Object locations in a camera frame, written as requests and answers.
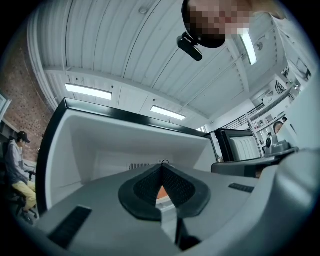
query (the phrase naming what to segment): person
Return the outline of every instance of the person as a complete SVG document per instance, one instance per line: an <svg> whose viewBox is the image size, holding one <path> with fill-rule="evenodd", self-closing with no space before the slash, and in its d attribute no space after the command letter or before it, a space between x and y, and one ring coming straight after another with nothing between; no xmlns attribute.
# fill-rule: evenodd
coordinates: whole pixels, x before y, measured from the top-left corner
<svg viewBox="0 0 320 256"><path fill-rule="evenodd" d="M226 35L249 28L250 16L269 13L276 24L290 70L304 89L319 67L319 58L295 19L276 0L184 0L182 17L196 43L218 48Z"/></svg>
<svg viewBox="0 0 320 256"><path fill-rule="evenodd" d="M274 133L277 134L284 124L281 121L275 122L273 125Z"/></svg>
<svg viewBox="0 0 320 256"><path fill-rule="evenodd" d="M9 184L26 197L26 204L22 209L21 216L27 222L31 223L32 221L28 215L28 211L37 203L36 184L29 181L30 173L35 174L35 170L25 165L22 155L22 150L26 143L30 143L28 135L24 131L20 131L17 134L17 140L11 140L8 145L8 150L5 155L5 165Z"/></svg>

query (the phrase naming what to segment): orange object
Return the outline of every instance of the orange object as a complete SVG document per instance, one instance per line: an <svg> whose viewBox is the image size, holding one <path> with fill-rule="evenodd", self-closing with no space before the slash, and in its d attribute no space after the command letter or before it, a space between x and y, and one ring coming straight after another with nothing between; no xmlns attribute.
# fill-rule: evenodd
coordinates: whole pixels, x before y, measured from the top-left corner
<svg viewBox="0 0 320 256"><path fill-rule="evenodd" d="M160 191L159 191L159 193L158 193L158 197L157 197L156 199L164 198L164 197L166 197L167 195L168 195L168 194L167 194L165 188L162 186L162 187L160 188Z"/></svg>

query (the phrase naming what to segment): window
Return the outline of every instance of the window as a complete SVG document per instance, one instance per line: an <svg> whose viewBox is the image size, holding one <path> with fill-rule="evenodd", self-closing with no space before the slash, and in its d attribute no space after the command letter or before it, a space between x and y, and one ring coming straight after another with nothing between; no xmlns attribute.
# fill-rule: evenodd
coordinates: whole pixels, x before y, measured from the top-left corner
<svg viewBox="0 0 320 256"><path fill-rule="evenodd" d="M204 126L201 126L199 129L196 129L199 132L207 133L206 128Z"/></svg>

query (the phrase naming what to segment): black camera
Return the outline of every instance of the black camera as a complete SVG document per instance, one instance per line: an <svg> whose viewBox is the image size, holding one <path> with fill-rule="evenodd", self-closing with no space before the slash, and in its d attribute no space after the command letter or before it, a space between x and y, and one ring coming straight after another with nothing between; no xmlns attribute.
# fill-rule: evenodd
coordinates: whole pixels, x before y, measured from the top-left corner
<svg viewBox="0 0 320 256"><path fill-rule="evenodd" d="M178 47L185 53L190 55L197 62L201 61L203 56L200 50L197 48L198 43L196 43L191 36L184 32L181 36L176 39Z"/></svg>

